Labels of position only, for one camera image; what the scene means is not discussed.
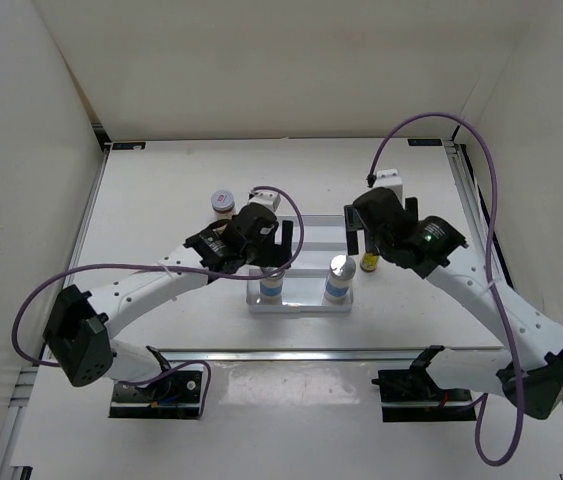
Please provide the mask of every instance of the bottle cap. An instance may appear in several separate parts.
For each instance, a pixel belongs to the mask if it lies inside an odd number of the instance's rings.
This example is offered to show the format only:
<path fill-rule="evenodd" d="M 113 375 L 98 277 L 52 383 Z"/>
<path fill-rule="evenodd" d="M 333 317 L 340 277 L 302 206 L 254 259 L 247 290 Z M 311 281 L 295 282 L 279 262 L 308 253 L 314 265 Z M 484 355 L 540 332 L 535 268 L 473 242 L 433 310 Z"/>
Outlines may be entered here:
<path fill-rule="evenodd" d="M 330 273 L 339 280 L 349 280 L 354 277 L 357 264 L 354 258 L 347 255 L 337 255 L 330 262 Z"/>
<path fill-rule="evenodd" d="M 274 270 L 278 270 L 278 267 L 261 267 L 261 273 L 264 275 Z M 280 272 L 274 273 L 269 277 L 264 278 L 263 280 L 267 280 L 267 279 L 277 280 L 279 278 L 282 278 L 283 276 L 285 276 L 285 270 L 281 270 Z"/>
<path fill-rule="evenodd" d="M 227 190 L 217 190 L 210 198 L 215 212 L 229 212 L 234 208 L 234 195 Z"/>

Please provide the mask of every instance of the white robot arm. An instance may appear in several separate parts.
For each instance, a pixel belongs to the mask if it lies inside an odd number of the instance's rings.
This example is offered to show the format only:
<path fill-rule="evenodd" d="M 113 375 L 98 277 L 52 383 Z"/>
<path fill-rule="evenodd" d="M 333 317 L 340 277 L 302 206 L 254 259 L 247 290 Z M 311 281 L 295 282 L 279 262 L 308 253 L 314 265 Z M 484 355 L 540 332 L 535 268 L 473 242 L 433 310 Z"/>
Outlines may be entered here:
<path fill-rule="evenodd" d="M 293 225 L 282 223 L 282 241 L 276 244 L 278 204 L 278 193 L 257 190 L 231 220 L 189 237 L 155 264 L 156 271 L 137 271 L 90 292 L 76 285 L 63 289 L 43 336 L 72 385 L 89 385 L 101 377 L 140 382 L 167 370 L 168 362 L 156 349 L 115 337 L 164 302 L 213 282 L 213 273 L 233 274 L 245 264 L 286 264 L 292 256 Z"/>
<path fill-rule="evenodd" d="M 413 270 L 448 293 L 508 349 L 477 352 L 429 347 L 410 367 L 407 388 L 417 391 L 422 400 L 426 395 L 438 398 L 439 392 L 464 388 L 500 395 L 516 405 L 509 345 L 483 262 L 445 220 L 434 216 L 419 220 L 415 198 L 406 199 L 404 207 L 401 191 L 390 184 L 390 178 L 385 171 L 379 172 L 374 188 L 346 207 L 348 253 L 358 253 L 356 230 L 363 229 L 366 250 Z M 524 374 L 524 412 L 547 418 L 563 398 L 563 326 L 545 317 L 505 283 L 497 289 Z"/>

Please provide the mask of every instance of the white wall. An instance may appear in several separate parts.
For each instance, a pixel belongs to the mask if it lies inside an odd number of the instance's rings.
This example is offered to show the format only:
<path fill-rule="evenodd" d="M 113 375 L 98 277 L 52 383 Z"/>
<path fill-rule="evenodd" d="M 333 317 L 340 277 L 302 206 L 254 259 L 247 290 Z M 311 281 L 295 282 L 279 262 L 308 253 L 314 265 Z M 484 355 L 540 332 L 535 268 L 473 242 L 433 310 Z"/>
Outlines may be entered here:
<path fill-rule="evenodd" d="M 120 140 L 380 136 L 425 110 L 476 119 L 541 2 L 35 3 Z"/>
<path fill-rule="evenodd" d="M 65 266 L 100 158 L 40 17 L 28 0 L 0 0 L 0 430 L 21 366 L 9 344 L 14 314 Z M 30 351 L 49 300 L 23 329 Z"/>
<path fill-rule="evenodd" d="M 563 322 L 563 2 L 537 10 L 479 128 L 497 165 L 497 233 L 515 286 Z M 487 185 L 482 156 L 469 152 Z"/>

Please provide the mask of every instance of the bottle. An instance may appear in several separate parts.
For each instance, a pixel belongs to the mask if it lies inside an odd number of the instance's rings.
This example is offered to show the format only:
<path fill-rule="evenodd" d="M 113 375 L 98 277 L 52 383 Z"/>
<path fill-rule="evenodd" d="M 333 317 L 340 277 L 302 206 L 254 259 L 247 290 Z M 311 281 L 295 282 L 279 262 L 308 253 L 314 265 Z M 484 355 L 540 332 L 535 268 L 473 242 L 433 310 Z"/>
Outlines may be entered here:
<path fill-rule="evenodd" d="M 277 270 L 277 268 L 261 267 L 261 273 L 263 274 L 273 270 Z M 259 298 L 262 302 L 274 303 L 281 299 L 281 292 L 283 291 L 283 277 L 285 277 L 285 270 L 259 280 Z"/>
<path fill-rule="evenodd" d="M 374 272 L 377 269 L 377 265 L 379 264 L 379 255 L 376 253 L 364 253 L 363 257 L 361 258 L 361 263 L 359 266 L 361 270 L 364 272 Z"/>
<path fill-rule="evenodd" d="M 337 255 L 330 262 L 330 272 L 325 282 L 323 296 L 333 303 L 343 303 L 352 279 L 357 271 L 357 264 L 352 257 Z"/>
<path fill-rule="evenodd" d="M 210 197 L 216 220 L 230 220 L 236 213 L 234 195 L 228 190 L 217 190 Z"/>

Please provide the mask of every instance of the purple cable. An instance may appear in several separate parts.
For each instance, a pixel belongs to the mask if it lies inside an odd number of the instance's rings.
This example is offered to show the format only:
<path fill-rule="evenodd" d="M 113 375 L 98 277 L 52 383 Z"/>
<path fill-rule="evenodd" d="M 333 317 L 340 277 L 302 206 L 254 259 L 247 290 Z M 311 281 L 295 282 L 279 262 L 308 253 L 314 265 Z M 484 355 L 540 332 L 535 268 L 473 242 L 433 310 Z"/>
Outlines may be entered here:
<path fill-rule="evenodd" d="M 463 407 L 459 407 L 456 410 L 453 410 L 452 413 L 460 413 L 460 412 L 465 412 L 466 410 L 470 410 L 471 408 L 474 408 L 477 405 L 479 405 L 481 402 L 483 402 L 487 397 L 488 397 L 488 394 L 484 393 L 479 398 L 474 400 L 472 403 L 469 403 L 469 404 L 467 404 Z"/>
<path fill-rule="evenodd" d="M 297 243 L 297 249 L 292 255 L 292 257 L 290 257 L 290 260 L 288 260 L 286 263 L 281 265 L 276 270 L 272 270 L 270 272 L 261 275 L 233 275 L 228 273 L 210 272 L 202 268 L 182 267 L 178 265 L 167 266 L 167 270 L 170 272 L 199 273 L 202 275 L 207 275 L 208 277 L 212 277 L 212 278 L 226 278 L 229 280 L 260 280 L 262 278 L 267 278 L 269 276 L 272 276 L 281 270 L 285 270 L 289 268 L 299 256 L 299 253 L 301 253 L 301 250 L 303 249 L 303 241 L 305 239 L 305 225 L 303 223 L 303 217 L 301 215 L 301 212 L 299 211 L 299 207 L 294 202 L 294 200 L 292 200 L 290 195 L 288 195 L 283 190 L 277 187 L 263 185 L 263 186 L 254 187 L 253 190 L 271 190 L 273 192 L 277 192 L 279 195 L 281 195 L 283 198 L 285 198 L 288 201 L 288 203 L 294 210 L 294 213 L 297 216 L 297 222 L 299 223 L 299 241 Z M 14 351 L 17 353 L 17 355 L 19 355 L 21 358 L 25 360 L 28 360 L 29 362 L 32 362 L 33 365 L 42 365 L 44 367 L 60 366 L 56 362 L 48 362 L 47 360 L 39 360 L 38 358 L 34 358 L 33 356 L 23 351 L 21 345 L 19 344 L 19 326 L 21 325 L 21 320 L 23 319 L 23 315 L 25 314 L 26 310 L 28 309 L 32 301 L 37 297 L 37 295 L 39 295 L 43 290 L 48 288 L 53 283 L 58 282 L 59 280 L 68 277 L 70 275 L 73 275 L 75 273 L 86 272 L 89 270 L 103 270 L 103 269 L 133 270 L 133 271 L 142 271 L 142 272 L 162 272 L 166 269 L 166 267 L 163 267 L 161 265 L 134 265 L 130 263 L 95 263 L 91 265 L 82 265 L 80 267 L 69 268 L 61 273 L 57 273 L 56 275 L 53 275 L 52 277 L 48 278 L 43 283 L 41 283 L 39 286 L 37 286 L 34 290 L 32 290 L 32 292 L 26 297 L 26 299 L 21 304 L 21 307 L 19 308 L 16 317 L 14 318 L 10 340 L 12 342 L 12 348 L 14 348 Z M 203 413 L 203 409 L 205 407 L 205 399 L 208 392 L 208 388 L 210 386 L 210 378 L 212 377 L 210 364 L 203 360 L 184 362 L 148 380 L 142 380 L 140 382 L 121 382 L 121 383 L 125 383 L 126 385 L 132 385 L 132 386 L 145 385 L 148 383 L 155 382 L 157 380 L 161 380 L 162 378 L 165 378 L 169 374 L 176 372 L 177 370 L 187 365 L 192 365 L 192 364 L 203 365 L 208 371 L 208 379 L 206 381 L 205 392 L 203 394 L 203 398 L 201 400 L 201 407 L 199 409 L 199 416 L 201 416 L 201 414 Z"/>
<path fill-rule="evenodd" d="M 516 423 L 514 426 L 514 434 L 512 436 L 512 440 L 510 441 L 510 446 L 508 450 L 503 454 L 503 456 L 497 460 L 491 460 L 486 457 L 483 447 L 481 445 L 481 427 L 483 425 L 483 416 L 485 413 L 485 406 L 488 400 L 488 394 L 485 393 L 474 404 L 482 403 L 481 409 L 479 410 L 479 416 L 477 418 L 477 424 L 474 431 L 474 441 L 477 448 L 477 452 L 481 459 L 488 465 L 492 467 L 499 467 L 501 465 L 505 465 L 514 455 L 517 447 L 519 446 L 519 440 L 521 439 L 521 432 L 523 431 L 523 407 L 525 405 L 525 391 L 523 390 L 523 370 L 521 369 L 521 362 L 519 360 L 519 352 L 517 350 L 516 341 L 514 339 L 514 333 L 512 332 L 512 327 L 510 326 L 510 320 L 508 320 L 508 314 L 505 311 L 505 306 L 503 305 L 503 301 L 501 300 L 501 296 L 499 295 L 499 291 L 496 287 L 496 284 L 492 282 L 492 247 L 494 245 L 494 225 L 497 220 L 497 209 L 498 209 L 498 201 L 499 201 L 499 190 L 497 184 L 497 174 L 494 168 L 494 160 L 492 160 L 492 154 L 490 153 L 490 149 L 488 148 L 487 144 L 485 143 L 485 139 L 483 136 L 477 131 L 477 129 L 470 124 L 468 121 L 462 119 L 461 117 L 454 115 L 452 113 L 444 113 L 444 112 L 426 112 L 421 113 L 419 115 L 415 115 L 410 117 L 401 123 L 399 123 L 396 127 L 394 127 L 390 133 L 383 139 L 381 145 L 377 150 L 377 153 L 374 155 L 374 160 L 372 160 L 372 166 L 370 167 L 370 175 L 374 174 L 376 169 L 377 163 L 379 162 L 379 157 L 381 156 L 381 152 L 385 148 L 386 143 L 390 140 L 401 128 L 404 126 L 422 118 L 429 118 L 429 117 L 441 117 L 447 118 L 450 120 L 454 120 L 459 125 L 465 127 L 473 136 L 476 138 L 479 146 L 483 150 L 485 155 L 485 159 L 488 163 L 488 170 L 490 172 L 490 182 L 492 185 L 492 206 L 490 212 L 490 224 L 488 225 L 488 235 L 486 237 L 485 242 L 485 276 L 488 280 L 488 283 L 492 285 L 492 297 L 494 299 L 494 303 L 497 306 L 497 310 L 499 311 L 499 315 L 501 315 L 501 323 L 503 323 L 503 329 L 505 330 L 505 336 L 508 341 L 508 346 L 510 348 L 510 355 L 512 356 L 512 368 L 514 370 L 514 382 L 516 387 L 517 393 L 517 418 Z"/>

